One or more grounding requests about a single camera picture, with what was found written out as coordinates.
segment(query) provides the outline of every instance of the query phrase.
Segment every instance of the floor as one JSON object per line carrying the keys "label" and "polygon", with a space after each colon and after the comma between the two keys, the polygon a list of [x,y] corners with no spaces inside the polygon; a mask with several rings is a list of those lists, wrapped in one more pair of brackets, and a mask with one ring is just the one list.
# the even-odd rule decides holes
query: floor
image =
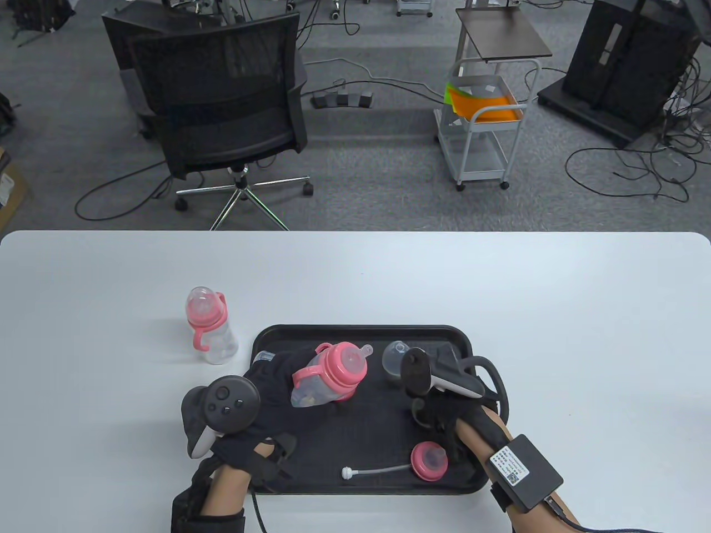
{"label": "floor", "polygon": [[[85,222],[73,212],[76,200],[92,187],[160,161],[160,147],[143,140],[119,82],[117,66],[100,14],[120,2],[80,0],[77,15],[58,32],[22,48],[10,41],[8,11],[0,11],[0,90],[15,104],[19,123],[0,143],[22,167],[32,196],[21,206],[8,231],[22,229],[200,230],[210,226],[226,197],[203,196],[190,209],[176,212],[174,197],[151,200],[126,217]],[[312,3],[300,4],[305,18]],[[303,49],[305,61],[344,57],[367,65],[375,75],[429,83],[443,90],[456,49],[459,2],[439,0],[434,17],[395,16],[393,0],[362,4],[351,0],[348,22],[362,24],[355,36],[343,26],[318,26]],[[284,9],[281,1],[250,0],[253,15]],[[572,57],[588,6],[567,2],[561,9],[524,5],[554,53],[544,65],[565,69]],[[317,21],[329,22],[326,0]],[[700,58],[703,65],[711,64]],[[307,89],[331,85],[338,78],[358,80],[364,72],[345,63],[308,68]],[[507,79],[524,94],[524,69]],[[545,72],[543,82],[560,76]],[[263,201],[293,230],[426,231],[694,231],[711,237],[710,170],[701,167],[688,183],[690,202],[659,198],[605,198],[573,183],[564,172],[568,155],[586,146],[608,146],[595,134],[541,109],[530,110],[511,187],[468,185],[458,193],[449,177],[435,133],[436,104],[382,85],[351,85],[374,92],[373,109],[312,110],[304,100],[309,146],[302,154],[283,154],[251,177],[266,181],[309,174],[316,194],[300,196],[299,187],[266,190]],[[681,178],[686,161],[659,156],[665,172]],[[581,154],[573,164],[585,183],[610,192],[644,192],[655,183],[624,182],[611,154]],[[157,168],[104,189],[82,205],[86,216],[101,217],[138,203],[167,171]],[[225,172],[208,174],[208,184],[228,182]],[[195,185],[197,177],[188,178]],[[173,188],[186,184],[174,183]],[[224,224],[226,230],[273,229],[249,203],[241,204]]]}

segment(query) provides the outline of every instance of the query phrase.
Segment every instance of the cardboard box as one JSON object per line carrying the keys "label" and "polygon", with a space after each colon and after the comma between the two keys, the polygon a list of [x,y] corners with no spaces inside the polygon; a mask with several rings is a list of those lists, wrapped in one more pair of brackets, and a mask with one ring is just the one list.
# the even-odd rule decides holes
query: cardboard box
{"label": "cardboard box", "polygon": [[0,146],[0,233],[27,194],[27,182],[10,154]]}

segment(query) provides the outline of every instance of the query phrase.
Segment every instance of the baby bottle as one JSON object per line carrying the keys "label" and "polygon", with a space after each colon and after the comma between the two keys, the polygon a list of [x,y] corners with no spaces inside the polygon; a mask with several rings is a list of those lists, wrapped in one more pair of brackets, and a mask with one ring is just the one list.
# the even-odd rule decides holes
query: baby bottle
{"label": "baby bottle", "polygon": [[368,372],[365,358],[371,353],[369,344],[362,348],[351,343],[321,344],[316,357],[293,375],[292,405],[311,407],[351,398]]}
{"label": "baby bottle", "polygon": [[194,329],[193,347],[211,365],[221,365],[237,353],[237,341],[228,323],[227,302],[222,293],[195,287],[185,304],[188,323]]}
{"label": "baby bottle", "polygon": [[390,381],[400,381],[400,362],[409,349],[401,340],[394,340],[383,350],[383,368]]}

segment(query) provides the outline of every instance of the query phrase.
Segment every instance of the controller button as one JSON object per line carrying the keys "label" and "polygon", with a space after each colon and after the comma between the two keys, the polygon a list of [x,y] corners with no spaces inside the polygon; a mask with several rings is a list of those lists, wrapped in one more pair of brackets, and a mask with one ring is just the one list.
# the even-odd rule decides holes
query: controller button
{"label": "controller button", "polygon": [[229,390],[227,387],[220,387],[220,388],[217,389],[217,391],[215,392],[215,396],[216,396],[219,400],[227,399],[228,396],[230,396],[230,390]]}

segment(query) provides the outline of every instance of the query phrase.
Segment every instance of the pink bottle cap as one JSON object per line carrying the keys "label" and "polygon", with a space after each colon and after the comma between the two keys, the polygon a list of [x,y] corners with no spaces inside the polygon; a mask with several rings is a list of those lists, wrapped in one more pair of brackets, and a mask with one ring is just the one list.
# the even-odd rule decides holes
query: pink bottle cap
{"label": "pink bottle cap", "polygon": [[417,477],[429,482],[441,480],[449,467],[447,452],[431,441],[415,446],[410,454],[410,462]]}
{"label": "pink bottle cap", "polygon": [[220,321],[226,307],[218,294],[207,287],[195,287],[190,291],[185,312],[192,326],[208,328]]}
{"label": "pink bottle cap", "polygon": [[338,387],[350,390],[358,386],[368,373],[368,364],[360,348],[351,343],[331,346],[322,352],[322,358],[326,375]]}

